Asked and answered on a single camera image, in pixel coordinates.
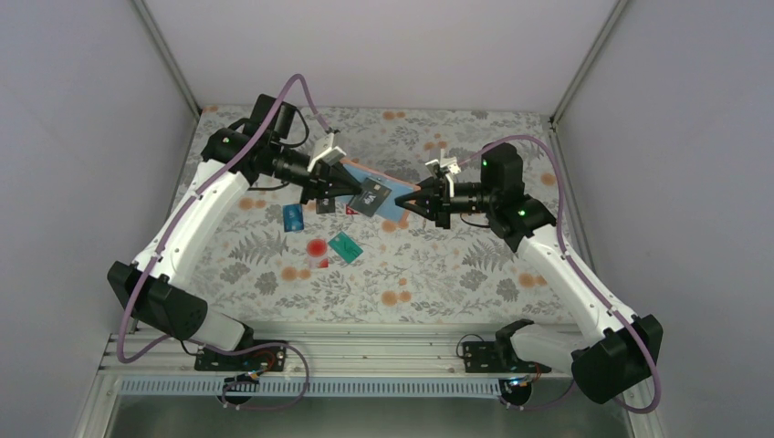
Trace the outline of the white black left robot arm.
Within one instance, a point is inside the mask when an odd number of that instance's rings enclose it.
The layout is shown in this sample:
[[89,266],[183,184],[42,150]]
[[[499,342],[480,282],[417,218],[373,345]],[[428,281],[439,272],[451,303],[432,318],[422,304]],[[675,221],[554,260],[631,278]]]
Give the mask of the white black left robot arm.
[[360,214],[393,206],[395,198],[417,191],[346,159],[343,138],[326,129],[310,153],[288,142],[298,107],[260,95],[252,113],[216,131],[201,153],[183,199],[151,242],[130,263],[115,262],[108,281],[124,308],[121,327],[133,320],[164,336],[217,351],[233,370],[254,357],[253,334],[245,323],[211,309],[187,287],[196,262],[225,218],[262,176],[300,188],[300,201],[350,200]]

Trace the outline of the pink leather card holder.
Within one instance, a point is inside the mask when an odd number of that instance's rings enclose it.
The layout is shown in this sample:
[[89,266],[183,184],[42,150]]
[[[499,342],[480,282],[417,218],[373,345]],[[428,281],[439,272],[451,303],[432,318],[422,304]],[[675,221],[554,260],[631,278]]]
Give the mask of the pink leather card holder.
[[344,203],[357,214],[370,218],[380,216],[395,223],[407,221],[410,212],[398,206],[396,199],[417,191],[416,185],[377,172],[352,160],[344,159],[340,163],[361,184],[363,193],[339,196],[336,198],[338,203]]

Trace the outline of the teal credit card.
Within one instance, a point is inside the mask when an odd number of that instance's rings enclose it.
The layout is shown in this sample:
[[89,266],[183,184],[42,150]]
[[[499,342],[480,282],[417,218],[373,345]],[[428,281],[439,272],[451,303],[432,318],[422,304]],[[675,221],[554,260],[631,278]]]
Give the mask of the teal credit card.
[[328,241],[329,247],[346,263],[351,264],[363,250],[344,232],[339,232]]

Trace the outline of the blue credit card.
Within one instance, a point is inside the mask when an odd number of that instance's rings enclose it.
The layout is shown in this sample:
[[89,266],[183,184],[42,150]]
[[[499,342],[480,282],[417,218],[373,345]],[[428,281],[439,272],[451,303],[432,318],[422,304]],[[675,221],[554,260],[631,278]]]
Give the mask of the blue credit card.
[[283,205],[282,221],[286,233],[303,231],[305,222],[302,206],[299,203]]

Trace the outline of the white card red circle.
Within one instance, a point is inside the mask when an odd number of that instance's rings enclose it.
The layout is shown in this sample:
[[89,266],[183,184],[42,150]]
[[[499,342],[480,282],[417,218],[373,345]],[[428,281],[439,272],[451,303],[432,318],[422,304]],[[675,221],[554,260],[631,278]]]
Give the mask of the white card red circle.
[[306,251],[310,269],[322,269],[329,266],[328,243],[324,239],[315,238],[309,240]]

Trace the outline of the black credit card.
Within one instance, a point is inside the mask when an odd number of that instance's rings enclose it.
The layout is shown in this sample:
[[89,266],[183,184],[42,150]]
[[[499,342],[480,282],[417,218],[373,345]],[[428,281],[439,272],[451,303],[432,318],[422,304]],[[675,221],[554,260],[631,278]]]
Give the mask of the black credit card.
[[336,213],[335,200],[330,198],[318,199],[316,201],[316,213],[317,214],[335,214]]
[[353,196],[348,202],[348,206],[358,214],[373,217],[388,199],[392,189],[384,182],[372,178],[366,178],[361,184],[362,192]]

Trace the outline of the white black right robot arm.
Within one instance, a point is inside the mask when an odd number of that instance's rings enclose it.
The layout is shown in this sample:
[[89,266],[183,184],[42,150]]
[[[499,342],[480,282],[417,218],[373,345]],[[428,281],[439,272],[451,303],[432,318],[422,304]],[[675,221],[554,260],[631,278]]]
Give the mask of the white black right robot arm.
[[427,162],[430,175],[419,184],[419,212],[443,228],[453,214],[483,214],[488,228],[547,280],[580,331],[571,336],[531,320],[512,323],[497,334],[497,365],[506,371],[527,362],[546,365],[571,376],[593,402],[653,412],[663,392],[657,371],[660,322],[639,316],[578,258],[564,239],[561,215],[528,194],[515,146],[492,143],[475,156],[479,182],[456,181],[462,163],[455,157]]

